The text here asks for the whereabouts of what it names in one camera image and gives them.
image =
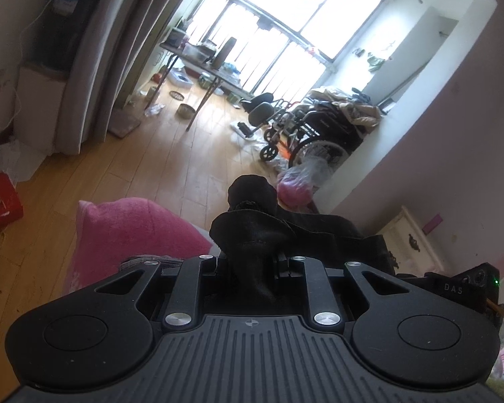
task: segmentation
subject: pink cushion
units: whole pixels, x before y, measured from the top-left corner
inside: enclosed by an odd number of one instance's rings
[[[211,244],[191,223],[144,198],[95,205],[78,202],[77,245],[64,283],[67,294],[102,280],[135,255],[187,259]]]

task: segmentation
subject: silver screw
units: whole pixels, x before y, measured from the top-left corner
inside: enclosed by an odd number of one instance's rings
[[[189,314],[185,314],[184,312],[174,312],[173,314],[169,314],[164,318],[170,325],[185,325],[192,321],[192,318]]]
[[[340,316],[334,312],[320,312],[314,317],[317,324],[334,325],[340,322]]]

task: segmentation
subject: black cloth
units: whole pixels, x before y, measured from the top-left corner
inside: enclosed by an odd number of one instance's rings
[[[264,177],[237,178],[229,187],[228,203],[228,212],[213,221],[209,234],[243,289],[253,295],[274,299],[269,269],[280,252],[313,257],[328,268],[359,261],[394,275],[382,235],[364,238],[341,216],[286,211]]]

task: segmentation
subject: wheelchair wheel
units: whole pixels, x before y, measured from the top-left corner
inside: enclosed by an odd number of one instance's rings
[[[275,145],[266,145],[259,152],[259,158],[263,161],[271,161],[278,154],[278,147]]]
[[[265,142],[271,142],[271,139],[273,136],[276,135],[276,130],[274,128],[269,127],[264,133],[263,133],[263,139],[265,139]]]
[[[322,157],[334,171],[349,157],[349,153],[338,143],[313,136],[301,141],[291,153],[289,168],[300,165],[306,156]]]

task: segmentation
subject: triangular cutout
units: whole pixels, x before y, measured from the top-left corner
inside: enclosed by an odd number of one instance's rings
[[[380,296],[390,296],[392,294],[406,294],[409,292],[408,289],[400,287],[393,282],[390,282],[382,277],[378,276],[372,272],[362,273],[364,278],[368,281],[370,286],[374,289]]]
[[[140,280],[143,273],[144,272],[142,270],[130,272],[129,274],[125,274],[123,277],[120,277],[107,285],[97,288],[95,292],[124,296],[130,292],[134,285],[136,285],[136,282]]]

